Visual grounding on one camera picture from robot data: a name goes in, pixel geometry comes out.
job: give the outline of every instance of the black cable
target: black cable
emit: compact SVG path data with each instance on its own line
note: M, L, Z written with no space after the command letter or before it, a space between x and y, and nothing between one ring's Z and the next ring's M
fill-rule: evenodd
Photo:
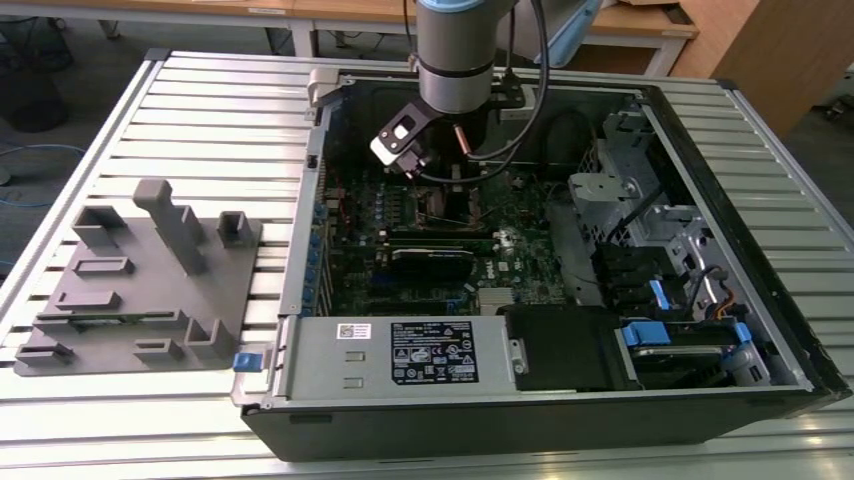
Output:
M365 59L366 55L370 55L371 53L377 52L377 49L379 48L379 44L383 43L383 40L386 40L386 34L385 33L378 33L378 35L379 35L379 39L377 40L377 44L374 45L374 47L371 48L370 51L359 54L359 58L361 59Z
M539 114L543 110L543 103L546 100L546 95L549 92L549 33L546 31L546 13L543 12L543 4L541 0L531 0L531 6L534 7L534 16L537 17L537 28L539 30L539 47L541 47L541 66L539 66L539 95L537 97L537 104L534 105L534 112L531 113L531 120L526 124L522 132L517 136L517 138L502 148L499 148L495 152L489 153L486 155L473 155L467 154L469 160L473 161L485 161L491 160L493 158L503 155L510 152L507 158L498 166L495 170L490 173L486 173L478 177L471 178L441 178L434 177L433 175L422 174L421 177L425 180L430 180L437 183L446 183L451 185L459 185L466 183L478 183L490 178L495 177L499 173L502 173L510 164L514 161L514 157L517 155L517 151L519 150L519 146L522 145L522 141L527 138L529 132L531 131L531 126L537 123L537 119L539 118Z
M510 10L510 39L507 40L507 60L505 61L505 74L513 75L513 48L517 43L517 7Z
M515 147L519 146L523 140L527 138L531 128L534 127L534 123L537 123L537 119L539 118L541 112L543 110L543 104L546 101L546 96L549 95L549 31L546 30L546 12L543 11L543 3L541 0L531 0L531 7L534 7L534 17L537 18L537 29L539 31L539 50L541 50L541 66L539 66L539 84L537 86L539 90L539 95L537 97L537 103L534 105L534 112L531 113L531 120L525 125L522 132L513 141L505 145L502 148L495 150L491 153L486 153L483 155L475 155L470 153L466 155L469 160L474 162L483 162L486 160L493 160L495 157L501 157L503 154L513 151L515 153Z
M415 51L413 46L413 32L410 32L410 8L407 6L409 0L403 0L403 28L406 30L406 41L410 44L410 53Z
M629 215L626 215L623 219L617 222L614 229L609 232L609 236L605 237L605 243L611 243L611 239L614 238L614 235L617 235L617 232L626 228L626 225L629 225L634 221L634 219L638 218L638 215L646 212L646 209L650 208L653 202L655 201L655 199L658 199L662 193L665 193L665 185L659 183L658 187L655 187L655 190L653 190L653 192L641 201L631 213L629 213Z
M336 36L335 32L332 32L331 30L324 30L324 32L328 33L332 36L332 38L335 38L335 40L338 40L338 36ZM366 33L366 32L359 32L355 35L347 35L344 32L342 32L342 36L344 38L354 39L354 38L359 38L363 33Z
M697 302L697 296L699 295L699 289L703 286L703 279L706 276L714 272L715 270L723 270L719 265L709 265L699 272L699 277L697 277L697 281L694 282L694 287L691 287L691 294L689 295L689 303L685 306L685 317L686 320L690 320L694 316L694 303Z
M539 131L543 132L539 141L539 163L542 167L549 164L549 139L551 138L551 134L554 133L553 130L555 128L555 125L558 124L558 120L567 116L581 118L590 127L590 142L595 148L597 127L593 124L593 120L590 120L590 117L585 114L585 112L578 110L575 107L567 106L562 110L559 110L551 117L549 117L542 127L539 127Z

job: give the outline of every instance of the power supply label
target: power supply label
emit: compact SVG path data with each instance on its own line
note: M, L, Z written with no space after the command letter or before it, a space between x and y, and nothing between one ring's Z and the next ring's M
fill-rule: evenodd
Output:
M477 383L471 322L393 323L391 379L398 385Z

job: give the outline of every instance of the aluminum extrusion table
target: aluminum extrusion table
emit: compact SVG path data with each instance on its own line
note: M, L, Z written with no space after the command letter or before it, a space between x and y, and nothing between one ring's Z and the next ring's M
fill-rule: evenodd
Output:
M231 371L15 375L16 348L75 249L75 213L83 205L112 205L123 215L143 215L130 198L140 177L168 178L176 203L192 205L200 217L243 210L264 221L242 341L272 339L311 126L306 85L316 66L405 69L401 63L190 52L143 63L0 290L0 478L445 478L449 471L458 478L569 479L579 471L586 479L846 478L854 471L852 398L695 446L288 464L239 418ZM742 95L705 80L555 76L662 88L852 378L854 235Z

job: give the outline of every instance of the floor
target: floor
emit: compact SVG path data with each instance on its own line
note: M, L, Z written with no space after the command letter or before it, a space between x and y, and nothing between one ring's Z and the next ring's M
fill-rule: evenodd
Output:
M71 68L55 74L55 83L70 105L71 119L62 127L42 134L18 133L0 120L0 144L62 143L86 148L151 47L270 54L272 43L280 53L292 52L287 33L275 32L268 41L260 28L127 22L119 28L122 38L108 41L95 21L67 21L64 36L76 62ZM320 52L326 56L403 60L409 51L403 36L366 33L347 39L351 47L346 49L335 47L334 38L326 32L319 40ZM832 124L824 120L820 112L812 112L786 139L796 158L849 222L854 222L854 189L848 185L854 172L852 123ZM0 187L0 200L50 203L76 163L75 153L59 150L32 150L0 157L0 167L14 175L14 182ZM0 205L0 282L47 210L47 207L15 208Z

